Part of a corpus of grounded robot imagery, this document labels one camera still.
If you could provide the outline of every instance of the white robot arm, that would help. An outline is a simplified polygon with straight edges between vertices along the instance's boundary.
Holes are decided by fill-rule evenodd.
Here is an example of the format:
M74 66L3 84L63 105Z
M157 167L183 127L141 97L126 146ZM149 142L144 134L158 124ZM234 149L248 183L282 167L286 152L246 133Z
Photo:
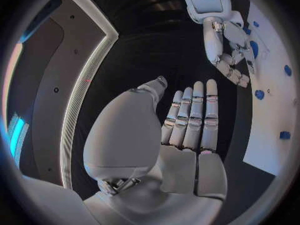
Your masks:
M249 36L242 29L244 21L238 11L232 11L230 0L185 0L191 19L203 24L205 51L208 60L231 82L246 88L249 77L233 66L246 59L251 73L255 58ZM229 40L232 54L223 53L223 36Z

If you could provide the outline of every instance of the blue light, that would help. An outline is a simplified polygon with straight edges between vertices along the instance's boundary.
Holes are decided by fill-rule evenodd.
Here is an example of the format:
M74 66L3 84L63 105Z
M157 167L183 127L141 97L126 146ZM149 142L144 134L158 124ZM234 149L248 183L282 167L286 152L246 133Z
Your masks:
M12 136L10 139L10 152L13 157L15 157L19 136L21 134L24 124L24 121L21 118L19 118L12 132Z

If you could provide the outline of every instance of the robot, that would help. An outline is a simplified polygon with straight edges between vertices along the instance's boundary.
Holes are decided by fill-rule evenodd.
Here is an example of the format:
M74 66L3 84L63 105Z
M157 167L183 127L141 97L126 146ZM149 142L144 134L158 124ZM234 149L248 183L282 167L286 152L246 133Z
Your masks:
M234 66L245 58L255 73L255 61L241 14L230 0L185 1L191 19L203 24L208 60L246 88L249 77ZM223 36L231 55L223 53ZM159 76L125 91L87 137L84 167L100 191L85 204L100 224L210 224L226 199L226 172L216 153L217 83L207 81L206 94L201 81L177 91L161 127L156 107L167 86Z

